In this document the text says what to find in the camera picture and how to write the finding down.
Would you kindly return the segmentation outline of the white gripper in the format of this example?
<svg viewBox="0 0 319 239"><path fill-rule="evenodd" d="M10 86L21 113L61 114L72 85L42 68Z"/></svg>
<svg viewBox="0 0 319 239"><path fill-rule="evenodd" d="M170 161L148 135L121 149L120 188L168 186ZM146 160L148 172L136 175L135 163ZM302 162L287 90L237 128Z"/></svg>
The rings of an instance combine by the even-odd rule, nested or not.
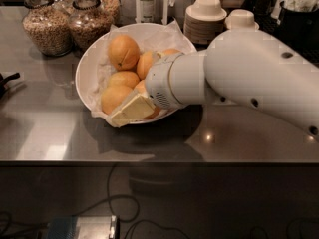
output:
<svg viewBox="0 0 319 239"><path fill-rule="evenodd" d="M145 78L145 87L154 104L162 109L181 109L183 104L174 95L170 84L170 71L181 53L165 56L163 52L152 53L154 64ZM144 94L132 91L109 115L114 127L122 127L131 122L150 116L156 106Z"/></svg>

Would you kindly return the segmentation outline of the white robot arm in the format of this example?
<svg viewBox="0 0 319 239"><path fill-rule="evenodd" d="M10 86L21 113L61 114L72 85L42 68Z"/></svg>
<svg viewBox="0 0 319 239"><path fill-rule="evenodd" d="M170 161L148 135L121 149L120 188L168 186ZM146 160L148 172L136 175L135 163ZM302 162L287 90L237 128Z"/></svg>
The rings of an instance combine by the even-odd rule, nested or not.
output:
<svg viewBox="0 0 319 239"><path fill-rule="evenodd" d="M200 52L165 56L151 67L146 92L131 92L111 113L117 127L155 109L182 109L224 98L319 135L319 69L259 30L228 30Z"/></svg>

